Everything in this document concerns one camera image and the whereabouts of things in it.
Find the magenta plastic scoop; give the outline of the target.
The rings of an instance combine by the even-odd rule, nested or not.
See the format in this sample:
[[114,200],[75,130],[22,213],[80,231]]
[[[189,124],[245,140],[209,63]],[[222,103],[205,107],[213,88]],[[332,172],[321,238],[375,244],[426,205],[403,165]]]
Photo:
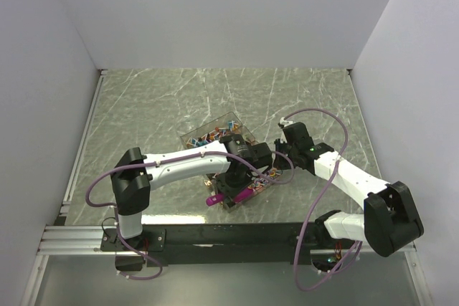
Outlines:
[[215,206],[217,204],[222,204],[227,208],[232,208],[236,204],[240,204],[243,201],[251,198],[252,196],[254,196],[254,192],[252,189],[249,188],[244,189],[234,197],[225,196],[222,192],[217,191],[216,193],[213,193],[206,199],[205,204],[207,206]]

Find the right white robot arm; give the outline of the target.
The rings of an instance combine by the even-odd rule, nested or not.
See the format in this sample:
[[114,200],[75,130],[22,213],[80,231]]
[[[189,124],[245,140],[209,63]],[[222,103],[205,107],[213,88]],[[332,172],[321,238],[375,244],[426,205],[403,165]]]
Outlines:
[[343,159],[325,143],[315,144],[306,125],[281,120],[283,137],[276,148],[290,159],[275,161],[285,170],[301,168],[331,181],[362,208],[362,214],[333,210],[315,221],[315,240],[324,248],[340,239],[367,243],[377,254],[388,257],[420,238],[425,230],[410,189],[403,182],[389,183]]

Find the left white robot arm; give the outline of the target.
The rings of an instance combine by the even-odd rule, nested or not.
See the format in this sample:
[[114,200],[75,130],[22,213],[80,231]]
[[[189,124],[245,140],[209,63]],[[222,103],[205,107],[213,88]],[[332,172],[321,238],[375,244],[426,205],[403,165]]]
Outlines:
[[166,184],[200,175],[217,175],[223,194],[233,199],[251,183],[253,170],[264,173],[273,166],[267,143],[249,144],[240,134],[188,150],[142,154],[139,148],[125,152],[111,173],[118,209],[118,241],[134,250],[143,243],[142,213],[150,192]]

